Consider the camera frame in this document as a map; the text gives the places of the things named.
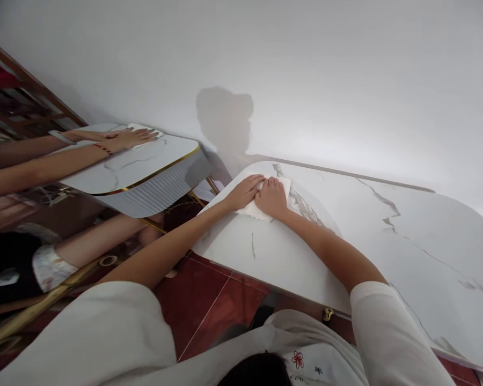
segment forearm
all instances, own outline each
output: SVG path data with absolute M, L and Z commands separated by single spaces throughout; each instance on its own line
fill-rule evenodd
M 186 251 L 230 209 L 219 202 L 197 217 L 160 237 L 103 277 L 106 281 L 132 281 L 154 288 Z
M 90 145 L 1 169 L 0 196 L 57 182 L 107 157 L 104 150 Z
M 78 140 L 70 131 L 61 135 L 74 142 Z M 66 146 L 67 143 L 51 135 L 0 144 L 0 169 L 43 157 Z
M 356 285 L 365 281 L 388 284 L 370 260 L 333 232 L 290 210 L 286 210 L 277 220 L 288 226 L 308 244 L 349 293 Z

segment tiled floor grout line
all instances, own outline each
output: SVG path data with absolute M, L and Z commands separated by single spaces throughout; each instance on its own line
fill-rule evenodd
M 192 338 L 189 340 L 188 344 L 186 345 L 186 347 L 184 348 L 184 350 L 182 351 L 182 354 L 179 356 L 179 359 L 177 360 L 177 363 L 181 360 L 182 356 L 184 355 L 184 353 L 186 352 L 186 350 L 188 349 L 188 346 L 189 344 L 192 342 L 193 338 L 195 337 L 195 335 L 197 334 L 197 331 L 199 330 L 200 326 L 202 325 L 202 323 L 204 323 L 204 321 L 206 320 L 207 316 L 209 315 L 209 312 L 211 311 L 211 309 L 213 308 L 213 306 L 215 305 L 216 301 L 218 300 L 218 298 L 220 297 L 220 294 L 222 293 L 222 291 L 224 290 L 225 286 L 227 285 L 227 282 L 229 281 L 229 279 L 231 278 L 232 276 L 232 272 L 231 274 L 227 277 L 227 280 L 225 281 L 224 283 L 224 286 L 222 287 L 222 289 L 220 290 L 220 292 L 218 293 L 218 295 L 216 295 L 216 298 L 215 300 L 213 301 L 213 303 L 211 304 L 211 307 L 209 307 L 208 309 L 208 312 L 206 313 L 206 315 L 204 316 L 204 318 L 202 319 L 202 321 L 200 322 L 199 326 L 197 327 L 197 329 L 195 330 L 195 332 L 193 333 L 192 335 Z
M 191 259 L 192 259 L 192 260 L 193 260 L 195 263 L 199 263 L 199 264 L 201 264 L 201 265 L 203 265 L 203 266 L 206 266 L 206 267 L 207 267 L 207 268 L 209 268 L 209 269 L 212 269 L 212 270 L 213 270 L 213 271 L 215 271 L 215 272 L 218 272 L 218 273 L 221 273 L 222 275 L 227 276 L 225 273 L 220 272 L 220 271 L 217 271 L 216 269 L 214 269 L 214 268 L 212 268 L 212 267 L 210 267 L 210 266 L 208 266 L 208 265 L 206 265 L 206 264 L 204 264 L 204 263 L 201 263 L 200 261 L 197 261 L 197 260 L 195 260 L 195 259 L 193 259 L 193 258 L 191 258 Z
M 238 280 L 237 278 L 234 278 L 234 277 L 231 277 L 231 279 L 236 280 L 236 281 L 237 281 L 237 282 L 239 282 L 239 283 L 245 284 L 246 286 L 248 286 L 248 287 L 250 287 L 250 288 L 253 288 L 253 289 L 255 289 L 256 291 L 263 292 L 265 295 L 268 295 L 268 294 L 267 294 L 265 291 L 263 291 L 262 289 L 259 289 L 259 288 L 256 288 L 256 287 L 253 287 L 253 286 L 251 286 L 250 284 L 247 284 L 247 283 L 246 283 L 246 282 L 244 282 L 244 281 Z
M 464 383 L 466 383 L 466 384 L 469 384 L 469 385 L 471 385 L 471 386 L 476 386 L 476 384 L 475 384 L 475 383 L 470 383 L 469 381 L 463 380 L 463 379 L 461 379 L 460 377 L 457 377 L 456 375 L 452 375 L 451 373 L 449 373 L 449 375 L 450 375 L 452 378 L 457 379 L 457 380 L 459 380 L 459 381 L 462 381 L 462 382 L 464 382 Z

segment white sleeve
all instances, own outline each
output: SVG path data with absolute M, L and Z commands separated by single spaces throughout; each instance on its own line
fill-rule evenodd
M 170 327 L 152 292 L 114 281 L 67 306 L 0 373 L 4 384 L 102 384 L 136 369 L 177 363 Z
M 350 304 L 357 349 L 371 386 L 454 386 L 392 288 L 375 281 L 358 284 Z

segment red string bracelet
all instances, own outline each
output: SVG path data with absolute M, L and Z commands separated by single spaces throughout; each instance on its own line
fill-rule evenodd
M 102 150 L 104 150 L 104 151 L 105 151 L 107 154 L 109 154 L 109 155 L 113 155 L 113 152 L 112 152 L 111 150 L 106 149 L 105 147 L 100 146 L 99 144 L 93 144 L 93 146 L 96 146 L 96 147 L 101 148 Z

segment gold table leg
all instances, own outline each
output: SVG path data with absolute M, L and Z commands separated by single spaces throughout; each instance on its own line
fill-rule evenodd
M 197 197 L 197 195 L 196 195 L 195 193 L 193 193 L 193 190 L 190 190 L 190 191 L 188 192 L 188 195 L 189 195 L 189 196 L 190 196 L 192 199 L 194 199 L 195 201 L 197 201 L 197 202 L 198 202 L 198 203 L 199 203 L 199 204 L 200 204 L 202 207 L 206 207 L 206 206 L 204 205 L 204 203 L 202 202 L 202 200 L 200 200 L 200 199 Z
M 148 217 L 142 217 L 142 218 L 140 218 L 140 220 L 142 220 L 142 221 L 143 221 L 145 224 L 150 225 L 152 228 L 157 229 L 158 231 L 160 231 L 160 232 L 161 232 L 161 233 L 163 233 L 163 234 L 167 234 L 167 233 L 168 233 L 168 232 L 167 232 L 167 231 L 165 231 L 163 228 L 161 228 L 161 227 L 160 227 L 160 226 L 157 224 L 157 222 L 155 222 L 155 221 L 153 221 L 153 220 L 149 219 Z
M 213 180 L 210 178 L 210 177 L 207 177 L 206 178 L 206 181 L 208 182 L 209 186 L 211 186 L 213 192 L 215 192 L 215 195 L 218 196 L 218 193 L 220 193 L 220 191 L 218 190 L 218 188 L 216 187 L 215 183 L 213 182 Z

